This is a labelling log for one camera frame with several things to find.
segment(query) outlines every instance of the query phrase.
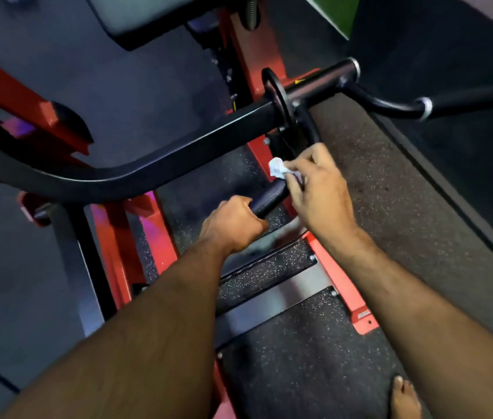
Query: person's left hand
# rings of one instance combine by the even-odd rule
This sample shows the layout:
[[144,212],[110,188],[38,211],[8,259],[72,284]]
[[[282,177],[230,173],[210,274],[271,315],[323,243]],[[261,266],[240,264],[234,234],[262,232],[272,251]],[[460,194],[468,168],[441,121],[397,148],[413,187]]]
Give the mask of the person's left hand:
[[242,196],[222,201],[204,221],[198,241],[221,245],[226,255],[247,248],[268,229],[267,221],[257,218],[250,210],[251,201]]

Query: person's right arm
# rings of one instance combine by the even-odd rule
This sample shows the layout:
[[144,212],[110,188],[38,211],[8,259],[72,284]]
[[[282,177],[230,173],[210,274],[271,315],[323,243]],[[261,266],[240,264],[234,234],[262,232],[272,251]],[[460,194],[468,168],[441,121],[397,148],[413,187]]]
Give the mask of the person's right arm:
[[293,206],[346,271],[434,417],[493,418],[493,334],[391,260],[355,222],[347,182],[319,143],[286,162]]

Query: white tissue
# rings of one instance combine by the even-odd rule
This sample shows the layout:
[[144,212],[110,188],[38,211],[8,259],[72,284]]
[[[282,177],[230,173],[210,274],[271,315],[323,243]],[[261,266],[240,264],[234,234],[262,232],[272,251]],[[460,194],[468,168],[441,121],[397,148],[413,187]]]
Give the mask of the white tissue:
[[292,170],[287,169],[283,165],[283,160],[279,157],[274,157],[270,160],[270,176],[280,177],[281,179],[285,179],[286,173],[292,173],[297,177],[299,182],[303,182],[303,175],[300,174],[299,171],[293,172]]

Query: person's left arm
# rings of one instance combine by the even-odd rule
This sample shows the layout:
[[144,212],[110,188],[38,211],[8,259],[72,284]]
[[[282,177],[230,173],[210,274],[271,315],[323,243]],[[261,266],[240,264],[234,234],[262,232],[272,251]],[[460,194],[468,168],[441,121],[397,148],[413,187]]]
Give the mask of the person's left arm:
[[207,418],[221,267],[266,229],[235,196],[183,256],[24,389],[5,418]]

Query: green wall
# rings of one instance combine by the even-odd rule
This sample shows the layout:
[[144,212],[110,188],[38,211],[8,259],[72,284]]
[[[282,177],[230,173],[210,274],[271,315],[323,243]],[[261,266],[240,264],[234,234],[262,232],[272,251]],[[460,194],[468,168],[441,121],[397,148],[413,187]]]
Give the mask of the green wall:
[[347,37],[351,35],[359,0],[312,0]]

